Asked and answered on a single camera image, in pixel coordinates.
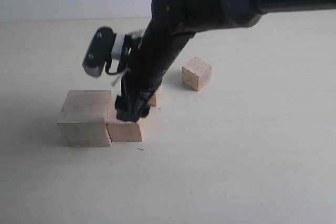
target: wooden block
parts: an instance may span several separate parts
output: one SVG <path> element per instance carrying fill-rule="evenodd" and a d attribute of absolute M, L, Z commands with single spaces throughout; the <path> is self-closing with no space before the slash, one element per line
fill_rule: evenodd
<path fill-rule="evenodd" d="M 199 91 L 211 80 L 212 66 L 198 57 L 193 58 L 182 68 L 182 81 Z"/>
<path fill-rule="evenodd" d="M 68 92 L 57 125 L 70 147 L 109 147 L 106 128 L 112 100 L 109 90 Z"/>
<path fill-rule="evenodd" d="M 142 142 L 142 121 L 123 122 L 117 119 L 114 105 L 109 108 L 106 126 L 112 142 Z"/>
<path fill-rule="evenodd" d="M 162 98 L 162 85 L 159 86 L 157 91 L 154 93 L 152 98 L 149 100 L 148 104 L 156 107 L 160 103 L 161 98 Z"/>

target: black robotic arm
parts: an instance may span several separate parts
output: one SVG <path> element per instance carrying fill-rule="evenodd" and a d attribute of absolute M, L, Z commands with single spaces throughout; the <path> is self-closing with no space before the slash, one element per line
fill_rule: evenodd
<path fill-rule="evenodd" d="M 196 33 L 248 28 L 273 12 L 336 9 L 336 0 L 152 0 L 152 18 L 144 33 L 120 35 L 100 27 L 83 60 L 85 72 L 121 78 L 115 101 L 117 118 L 136 122 L 149 114 L 148 101 L 185 45 Z M 112 60 L 118 60 L 110 73 Z"/>

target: table surface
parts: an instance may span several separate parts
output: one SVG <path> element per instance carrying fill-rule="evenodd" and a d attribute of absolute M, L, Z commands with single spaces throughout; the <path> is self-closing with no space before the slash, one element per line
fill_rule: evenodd
<path fill-rule="evenodd" d="M 111 148 L 68 148 L 57 116 L 69 90 L 111 89 L 81 66 L 96 29 L 149 20 L 0 24 L 1 223 L 335 223 L 334 17 L 196 35 L 144 141 Z M 181 82 L 195 56 L 213 66 L 199 92 Z"/>

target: light wood block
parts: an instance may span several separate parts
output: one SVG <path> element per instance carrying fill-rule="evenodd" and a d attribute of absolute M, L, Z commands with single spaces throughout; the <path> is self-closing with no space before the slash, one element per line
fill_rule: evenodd
<path fill-rule="evenodd" d="M 71 90 L 57 125 L 70 147 L 109 147 L 106 128 L 112 100 L 109 90 Z"/>
<path fill-rule="evenodd" d="M 212 66 L 198 57 L 193 58 L 182 68 L 182 81 L 199 91 L 211 81 Z"/>
<path fill-rule="evenodd" d="M 109 108 L 106 126 L 112 142 L 142 142 L 142 123 L 123 122 L 117 119 L 114 105 Z"/>
<path fill-rule="evenodd" d="M 161 99 L 162 99 L 162 85 L 159 86 L 157 91 L 154 93 L 152 98 L 149 100 L 148 104 L 156 107 L 159 105 Z"/>

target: wooden cube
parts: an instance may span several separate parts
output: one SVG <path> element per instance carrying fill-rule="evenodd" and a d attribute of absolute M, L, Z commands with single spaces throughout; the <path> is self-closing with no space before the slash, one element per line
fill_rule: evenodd
<path fill-rule="evenodd" d="M 106 126 L 112 142 L 142 142 L 142 120 L 137 123 L 117 119 L 114 105 L 109 108 Z"/>
<path fill-rule="evenodd" d="M 148 104 L 150 106 L 158 106 L 158 104 L 160 103 L 162 98 L 162 85 L 159 86 L 159 88 L 157 89 L 157 91 L 154 93 L 154 95 L 152 96 L 152 98 L 149 100 Z"/>
<path fill-rule="evenodd" d="M 68 92 L 57 125 L 70 147 L 109 147 L 106 128 L 112 100 L 109 90 Z"/>
<path fill-rule="evenodd" d="M 198 57 L 193 58 L 182 68 L 182 81 L 199 91 L 211 80 L 212 66 Z"/>

